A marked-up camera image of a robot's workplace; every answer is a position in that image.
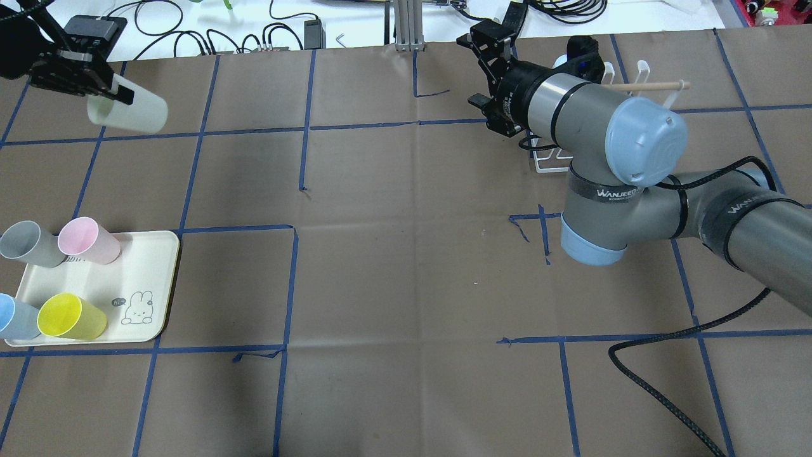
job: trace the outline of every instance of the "yellow cup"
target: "yellow cup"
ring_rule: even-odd
[[[107,327],[107,315],[74,294],[57,294],[48,299],[37,315],[37,327],[49,337],[92,340]]]

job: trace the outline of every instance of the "pink cup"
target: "pink cup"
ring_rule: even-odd
[[[121,243],[89,217],[68,222],[59,233],[59,250],[89,262],[107,264],[121,254]]]

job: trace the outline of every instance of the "bunny face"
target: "bunny face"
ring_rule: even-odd
[[[135,292],[124,310],[122,324],[149,324],[152,322],[153,294],[150,291]]]

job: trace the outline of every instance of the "gray robotic arm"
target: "gray robotic arm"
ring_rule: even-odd
[[[590,83],[597,63],[603,68],[597,43],[574,37],[568,62],[546,68],[512,57],[514,39],[483,21],[457,40],[489,80],[490,97],[469,102],[497,133],[529,128],[573,153],[561,237],[570,256],[609,265],[629,243],[698,237],[812,316],[812,211],[775,192],[763,163],[751,157],[713,173],[673,176],[687,145],[685,122],[651,100]],[[739,169],[748,162],[760,170]]]

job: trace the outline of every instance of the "blue cup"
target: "blue cup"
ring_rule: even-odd
[[[7,294],[0,294],[0,338],[30,340],[40,334],[40,310]]]

